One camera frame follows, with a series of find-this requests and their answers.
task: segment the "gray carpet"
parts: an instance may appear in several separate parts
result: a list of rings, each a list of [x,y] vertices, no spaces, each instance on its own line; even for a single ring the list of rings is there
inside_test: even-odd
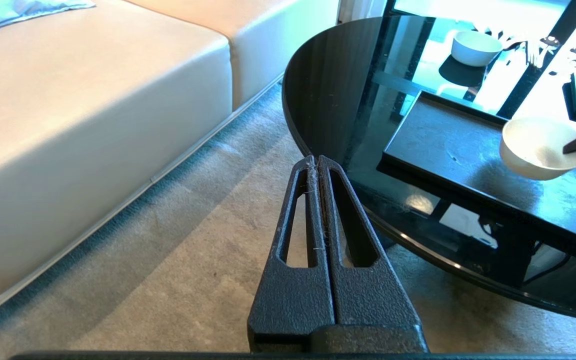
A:
[[[249,308],[301,157],[275,86],[0,307],[0,359],[48,349],[246,352]],[[576,353],[576,319],[479,289],[398,246],[389,256],[432,351]]]

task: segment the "black glass coffee table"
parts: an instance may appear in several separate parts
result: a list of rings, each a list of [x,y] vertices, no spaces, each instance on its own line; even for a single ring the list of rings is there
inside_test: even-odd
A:
[[[505,119],[570,118],[571,45],[548,53],[541,69],[526,64],[522,47],[471,68],[450,57],[455,32],[471,29],[467,22],[393,16],[318,34],[285,71],[288,127],[304,155],[341,164],[384,246],[394,241],[484,289],[576,317],[576,241],[480,216],[384,169],[382,151],[420,91]]]

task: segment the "sofa seat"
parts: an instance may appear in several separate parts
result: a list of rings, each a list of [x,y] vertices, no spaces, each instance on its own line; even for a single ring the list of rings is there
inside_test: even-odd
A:
[[[123,0],[95,2],[0,29],[0,296],[85,239],[233,109],[226,37]]]
[[[233,110],[280,76],[303,43],[333,27],[339,7],[339,0],[129,1],[228,38]]]

